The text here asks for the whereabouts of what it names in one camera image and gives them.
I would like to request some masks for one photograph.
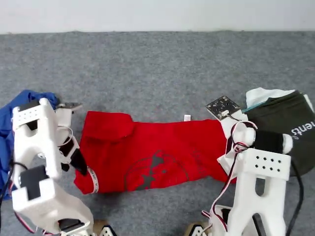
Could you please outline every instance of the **circuit board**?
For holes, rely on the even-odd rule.
[[[231,115],[241,109],[239,105],[237,105],[227,96],[218,98],[217,100],[209,103],[206,107],[207,110],[218,120],[223,120],[224,118],[228,117],[228,114]]]

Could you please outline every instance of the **blue cloth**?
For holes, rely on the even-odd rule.
[[[12,133],[12,110],[14,107],[21,106],[32,100],[47,98],[53,109],[56,108],[59,100],[51,92],[38,93],[32,90],[24,90],[17,95],[9,104],[0,109],[0,189],[2,191],[8,178],[10,170],[9,162],[14,150],[14,136]]]

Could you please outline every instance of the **red shirt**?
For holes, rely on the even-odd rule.
[[[90,111],[80,150],[94,170],[98,192],[164,188],[206,176],[225,181],[217,158],[226,139],[217,120],[134,122],[130,115]],[[76,171],[74,183],[92,193],[91,175]]]

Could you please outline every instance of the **carpet floor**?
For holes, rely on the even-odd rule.
[[[246,91],[298,89],[315,104],[315,32],[133,32],[0,35],[0,105],[23,89],[51,91],[84,104],[72,120],[80,139],[87,110],[124,112],[135,121],[171,122],[212,118],[204,105],[228,95],[245,104]],[[165,189],[86,195],[61,185],[106,218],[119,236],[182,236],[194,221],[206,221],[222,188],[211,178]],[[305,200],[292,236],[315,231],[315,171],[303,176]],[[298,183],[287,184],[284,218],[291,218]],[[231,187],[221,204],[231,206]],[[12,202],[1,209],[2,235],[27,236]]]

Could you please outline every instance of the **dark green fabric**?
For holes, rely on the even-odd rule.
[[[280,98],[269,98],[246,114],[261,130],[293,137],[293,149],[289,155],[301,175],[315,166],[315,115],[303,94],[295,91]]]

